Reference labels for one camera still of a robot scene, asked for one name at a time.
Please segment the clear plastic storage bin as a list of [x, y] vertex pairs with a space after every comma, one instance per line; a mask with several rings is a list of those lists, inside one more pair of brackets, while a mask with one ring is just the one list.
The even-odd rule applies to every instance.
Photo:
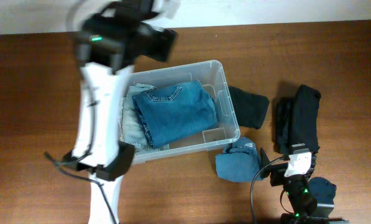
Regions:
[[212, 96], [218, 115], [218, 127], [169, 144], [165, 151], [137, 152], [133, 165], [200, 151], [222, 149], [240, 138], [240, 129], [229, 93], [223, 66], [218, 60], [133, 73], [128, 86], [136, 83], [157, 88], [198, 80]]

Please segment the dark blue jeans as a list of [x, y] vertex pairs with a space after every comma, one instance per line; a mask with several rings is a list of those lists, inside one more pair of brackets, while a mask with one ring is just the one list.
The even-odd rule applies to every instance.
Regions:
[[143, 91], [132, 103], [154, 149], [218, 126], [214, 99], [198, 80]]

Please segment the small black cloth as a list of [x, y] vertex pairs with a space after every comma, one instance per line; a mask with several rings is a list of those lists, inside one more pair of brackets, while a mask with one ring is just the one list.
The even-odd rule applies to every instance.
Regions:
[[269, 99], [255, 95], [240, 88], [229, 86], [232, 104], [239, 126], [260, 129], [265, 120]]

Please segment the large black garment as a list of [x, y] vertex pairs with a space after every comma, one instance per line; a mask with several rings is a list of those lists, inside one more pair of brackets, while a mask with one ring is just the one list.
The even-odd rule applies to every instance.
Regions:
[[295, 97], [283, 97], [275, 112], [275, 143], [280, 154], [289, 155], [294, 144], [304, 144], [311, 152], [319, 151], [317, 118], [321, 93], [300, 85]]

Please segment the light blue jeans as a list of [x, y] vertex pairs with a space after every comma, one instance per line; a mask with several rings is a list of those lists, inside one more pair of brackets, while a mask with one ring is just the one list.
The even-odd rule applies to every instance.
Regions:
[[144, 128], [139, 122], [132, 101], [133, 95], [154, 88], [155, 87], [152, 85], [137, 83], [129, 87], [126, 96], [122, 99], [122, 140], [135, 146], [136, 156], [169, 150], [168, 144], [160, 148], [153, 149], [148, 143]]

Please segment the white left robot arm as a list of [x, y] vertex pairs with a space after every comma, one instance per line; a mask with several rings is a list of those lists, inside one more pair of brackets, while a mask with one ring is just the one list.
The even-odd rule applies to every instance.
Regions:
[[74, 148], [56, 161], [57, 169], [91, 185], [90, 223], [117, 223], [121, 182], [135, 154], [120, 140], [121, 100], [137, 57], [168, 60], [176, 32], [149, 20], [173, 17], [178, 1], [112, 1], [71, 31], [80, 71], [81, 103]]

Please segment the blue cloth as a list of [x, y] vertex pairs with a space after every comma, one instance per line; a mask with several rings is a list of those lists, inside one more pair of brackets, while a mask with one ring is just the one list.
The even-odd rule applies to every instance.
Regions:
[[228, 144], [215, 163], [218, 177], [230, 182], [251, 182], [262, 168], [256, 145], [247, 137]]

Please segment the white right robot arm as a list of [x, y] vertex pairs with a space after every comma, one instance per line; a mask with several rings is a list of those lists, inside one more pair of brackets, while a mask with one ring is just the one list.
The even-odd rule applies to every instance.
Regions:
[[293, 209], [281, 215], [281, 223], [349, 223], [342, 218], [330, 217], [334, 210], [336, 185], [322, 177], [311, 178], [316, 165], [315, 153], [301, 148], [271, 161], [261, 149], [260, 158], [262, 169], [259, 175], [268, 177], [272, 187], [281, 186], [280, 198], [287, 196]]

